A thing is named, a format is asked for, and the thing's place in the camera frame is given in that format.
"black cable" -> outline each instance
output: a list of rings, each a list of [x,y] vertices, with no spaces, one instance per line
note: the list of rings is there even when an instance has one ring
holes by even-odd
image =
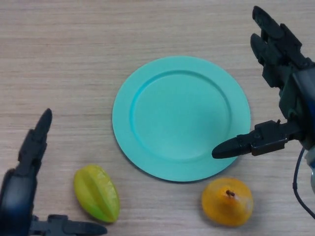
[[[301,204],[301,206],[311,215],[311,217],[313,217],[315,219],[315,214],[314,212],[311,211],[311,209],[309,209],[304,202],[302,201],[302,199],[300,198],[300,195],[297,192],[297,174],[299,172],[299,168],[300,168],[300,164],[301,164],[301,160],[303,157],[305,149],[302,148],[299,157],[297,158],[297,162],[296,162],[296,166],[295,166],[295,171],[294,171],[294,177],[293,177],[293,191],[294,191],[294,195],[296,196],[297,201]]]

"robotic arm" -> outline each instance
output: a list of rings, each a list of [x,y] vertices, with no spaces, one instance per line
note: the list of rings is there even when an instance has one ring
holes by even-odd
[[[293,139],[306,150],[315,145],[315,63],[301,54],[302,43],[285,24],[278,25],[258,6],[252,18],[261,28],[261,37],[251,36],[252,51],[263,66],[262,76],[268,85],[280,89],[279,108],[287,123],[270,120],[257,124],[249,134],[214,148],[214,158],[262,155],[283,149]]]
[[[66,215],[49,215],[39,221],[32,215],[37,174],[47,147],[52,111],[47,109],[35,129],[30,129],[19,151],[19,164],[6,172],[0,192],[1,236],[97,236],[107,233],[101,225],[68,220]]]

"turquoise plate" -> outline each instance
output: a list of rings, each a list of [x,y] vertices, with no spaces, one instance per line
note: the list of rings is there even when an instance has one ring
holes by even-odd
[[[236,157],[214,159],[219,143],[248,133],[250,108],[239,84],[217,65],[166,57],[137,69],[113,107],[116,140],[127,158],[160,179],[208,178]]]

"yellow-green star fruit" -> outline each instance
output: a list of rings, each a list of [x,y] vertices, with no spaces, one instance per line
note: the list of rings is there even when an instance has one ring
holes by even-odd
[[[81,207],[94,218],[113,223],[120,213],[120,200],[110,176],[98,165],[75,173],[74,191]]]

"wood grain surface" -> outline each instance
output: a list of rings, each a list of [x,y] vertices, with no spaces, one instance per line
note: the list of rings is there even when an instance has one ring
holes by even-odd
[[[244,89],[254,124],[282,118],[278,90],[268,87],[250,36],[255,4],[285,23],[315,59],[314,0],[3,0],[0,4],[0,178],[17,163],[20,145],[47,108],[53,111],[38,175],[34,213],[92,220],[78,205],[73,176],[101,165],[121,197],[111,236],[311,236],[315,221],[297,203],[292,178],[298,142],[259,157],[245,155],[220,176],[252,190],[252,218],[238,229],[209,222],[200,195],[213,178],[191,184],[153,179],[116,144],[112,105],[125,79],[169,55],[210,60]],[[302,162],[301,197],[315,210],[310,169]]]

